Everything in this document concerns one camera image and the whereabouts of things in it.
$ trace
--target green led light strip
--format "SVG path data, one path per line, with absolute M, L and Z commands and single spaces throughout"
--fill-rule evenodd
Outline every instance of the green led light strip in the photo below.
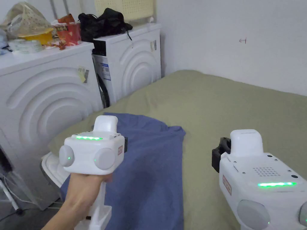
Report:
M 92 137 L 92 136 L 77 136 L 76 138 L 80 140 L 102 140 L 101 137 Z
M 258 184 L 260 187 L 275 187 L 275 186 L 294 186 L 294 182 L 278 182 L 278 183 L 261 183 Z

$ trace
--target green bedsheet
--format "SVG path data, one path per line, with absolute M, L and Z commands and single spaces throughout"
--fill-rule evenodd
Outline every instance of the green bedsheet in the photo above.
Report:
M 197 71 L 178 71 L 90 115 L 49 144 L 91 130 L 104 112 L 141 114 L 186 131 L 183 152 L 185 229 L 239 230 L 211 167 L 211 150 L 235 129 L 256 129 L 264 150 L 307 178 L 307 97 L 264 89 Z

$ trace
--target red logo label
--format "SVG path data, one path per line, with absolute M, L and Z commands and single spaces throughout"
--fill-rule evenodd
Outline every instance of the red logo label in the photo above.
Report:
M 225 185 L 227 191 L 228 191 L 229 194 L 231 195 L 231 186 L 230 186 L 230 184 L 228 183 L 228 181 L 226 180 L 226 177 L 224 177 L 224 175 L 223 175 L 223 184 Z
M 121 154 L 121 153 L 122 153 L 122 149 L 123 149 L 123 147 L 122 147 L 122 146 L 118 148 L 118 154 L 117 154 L 117 155 L 119 155 L 119 154 Z

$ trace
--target plastic packaging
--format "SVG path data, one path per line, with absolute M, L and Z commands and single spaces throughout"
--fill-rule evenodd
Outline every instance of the plastic packaging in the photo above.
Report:
M 52 26 L 34 6 L 20 2 L 8 11 L 1 28 L 11 37 L 20 37 L 45 33 Z
M 61 23 L 54 25 L 59 39 L 66 46 L 79 45 L 81 43 L 80 22 Z
M 18 49 L 19 53 L 30 54 L 30 53 L 37 53 L 43 50 L 43 46 L 39 41 L 33 40 L 33 41 L 25 41 L 20 43 Z
M 0 29 L 0 48 L 7 46 L 7 37 L 5 31 Z
M 19 50 L 19 46 L 21 43 L 24 43 L 25 40 L 23 39 L 15 39 L 15 40 L 11 40 L 9 41 L 9 46 L 13 51 L 18 51 Z

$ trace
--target hand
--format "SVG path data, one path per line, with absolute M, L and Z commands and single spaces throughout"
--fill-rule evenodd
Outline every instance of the hand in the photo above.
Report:
M 63 206 L 73 209 L 78 221 L 83 220 L 98 196 L 101 183 L 111 180 L 112 174 L 98 176 L 72 173 Z
M 111 180 L 112 174 L 97 176 L 72 173 L 64 204 L 42 230 L 74 229 L 88 215 L 101 183 Z

